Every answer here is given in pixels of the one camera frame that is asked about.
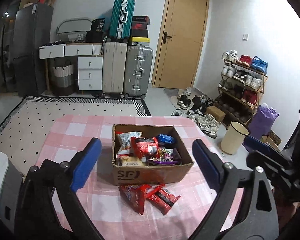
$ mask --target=green suitcase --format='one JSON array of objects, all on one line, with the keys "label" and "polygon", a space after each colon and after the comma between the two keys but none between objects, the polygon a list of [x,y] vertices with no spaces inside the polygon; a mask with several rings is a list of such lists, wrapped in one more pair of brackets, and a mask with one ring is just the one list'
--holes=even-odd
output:
[{"label": "green suitcase", "polygon": [[109,36],[111,41],[128,42],[135,0],[114,0]]}]

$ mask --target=desk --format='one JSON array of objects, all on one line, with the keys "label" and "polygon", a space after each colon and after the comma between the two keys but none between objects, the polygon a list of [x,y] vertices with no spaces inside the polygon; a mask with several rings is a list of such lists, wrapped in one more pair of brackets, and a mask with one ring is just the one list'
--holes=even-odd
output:
[{"label": "desk", "polygon": [[[166,214],[145,202],[145,212],[137,214],[120,196],[112,184],[112,125],[173,125],[185,144],[194,165],[184,179],[170,183],[166,188],[181,198]],[[188,239],[207,214],[216,192],[208,187],[192,154],[192,143],[201,139],[210,151],[221,158],[199,127],[190,119],[177,116],[78,116],[66,115],[56,120],[40,152],[37,166],[45,159],[55,162],[70,161],[77,151],[82,151],[92,137],[102,142],[102,153],[92,169],[86,184],[77,196],[92,223],[105,239]],[[237,189],[234,202],[222,230],[230,228],[239,208],[243,189]],[[52,198],[61,225],[71,230],[56,193]]]},{"label": "desk", "polygon": [[40,59],[45,60],[45,75],[48,94],[50,92],[48,58],[78,56],[79,90],[102,90],[102,43],[71,43],[39,48]]}]

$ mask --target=desk leg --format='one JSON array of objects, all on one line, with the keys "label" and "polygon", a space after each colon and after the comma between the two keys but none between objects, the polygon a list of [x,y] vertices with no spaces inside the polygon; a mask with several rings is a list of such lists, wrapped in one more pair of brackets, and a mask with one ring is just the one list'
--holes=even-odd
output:
[{"label": "desk leg", "polygon": [[49,83],[48,59],[45,59],[44,63],[45,63],[45,72],[46,72],[46,83],[47,83],[47,90],[45,91],[45,94],[47,96],[50,96],[51,91],[50,91],[50,83]]}]

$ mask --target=white desk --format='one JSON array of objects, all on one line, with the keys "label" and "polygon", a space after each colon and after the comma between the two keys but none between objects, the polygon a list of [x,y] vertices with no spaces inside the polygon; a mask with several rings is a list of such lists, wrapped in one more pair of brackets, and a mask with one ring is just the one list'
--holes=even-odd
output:
[{"label": "white desk", "polygon": [[50,92],[48,58],[78,56],[79,90],[102,90],[102,43],[71,43],[39,48],[40,59],[45,59],[47,90]]}]

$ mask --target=pink checkered tablecloth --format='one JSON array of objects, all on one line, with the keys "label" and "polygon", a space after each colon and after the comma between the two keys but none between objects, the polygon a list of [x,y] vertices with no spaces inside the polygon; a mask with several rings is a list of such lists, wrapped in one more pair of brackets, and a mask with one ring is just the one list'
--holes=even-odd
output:
[{"label": "pink checkered tablecloth", "polygon": [[[166,214],[145,203],[144,215],[136,213],[121,198],[117,186],[112,184],[111,146],[113,124],[173,125],[182,138],[192,159],[192,142],[201,139],[210,151],[219,154],[198,126],[184,117],[130,117],[130,116],[77,116],[66,115],[53,124],[42,147],[37,166],[44,159],[57,163],[69,161],[78,151],[82,151],[92,137],[102,142],[102,154],[94,166],[85,186],[77,196],[95,227],[105,239],[188,239],[209,210],[216,197],[208,187],[197,163],[184,179],[167,184],[174,195],[181,195]],[[231,227],[241,199],[238,189],[229,215],[222,230]],[[53,203],[61,225],[71,230],[55,192]]]}]

